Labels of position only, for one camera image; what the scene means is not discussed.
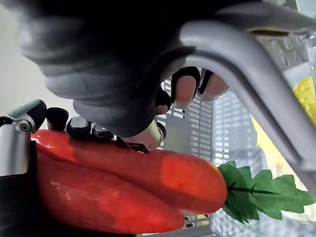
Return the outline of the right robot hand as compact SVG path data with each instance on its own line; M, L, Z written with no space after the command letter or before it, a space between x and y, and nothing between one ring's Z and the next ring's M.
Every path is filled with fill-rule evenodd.
M206 19L233 0L3 0L18 23L22 54L45 76L56 96L72 99L76 112L98 122L100 109L116 130L139 111L147 66L177 28Z

